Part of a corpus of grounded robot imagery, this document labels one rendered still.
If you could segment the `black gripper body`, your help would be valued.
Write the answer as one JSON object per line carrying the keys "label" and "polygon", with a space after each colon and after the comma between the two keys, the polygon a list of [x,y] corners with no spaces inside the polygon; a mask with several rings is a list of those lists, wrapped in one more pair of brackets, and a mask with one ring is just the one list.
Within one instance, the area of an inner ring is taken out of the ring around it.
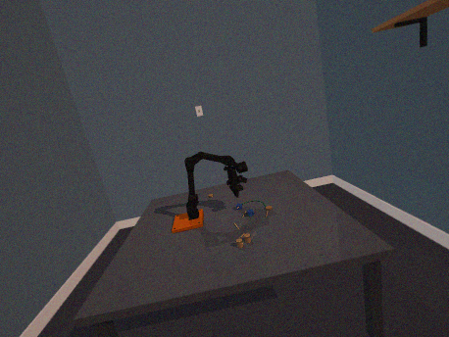
{"label": "black gripper body", "polygon": [[226,184],[230,185],[230,187],[232,187],[233,192],[243,190],[243,186],[238,183],[237,177],[238,177],[237,175],[227,177],[229,180],[226,182]]}

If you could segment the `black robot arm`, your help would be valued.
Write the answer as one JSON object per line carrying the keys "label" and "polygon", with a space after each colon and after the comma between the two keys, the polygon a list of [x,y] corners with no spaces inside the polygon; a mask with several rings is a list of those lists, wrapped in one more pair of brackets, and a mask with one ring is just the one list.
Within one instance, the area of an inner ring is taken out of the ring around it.
{"label": "black robot arm", "polygon": [[[188,220],[196,219],[199,217],[199,211],[196,208],[199,202],[198,202],[198,195],[195,194],[193,172],[194,172],[194,165],[196,165],[202,159],[219,162],[228,166],[224,167],[224,170],[227,170],[228,176],[235,176],[236,172],[242,173],[248,171],[248,167],[246,166],[245,162],[237,163],[232,156],[218,156],[204,152],[199,152],[191,157],[186,158],[184,162],[187,170],[188,188],[189,188],[188,202],[186,204],[187,214],[189,217]],[[247,182],[247,178],[243,177],[242,175],[239,175],[237,179],[238,183]]]}

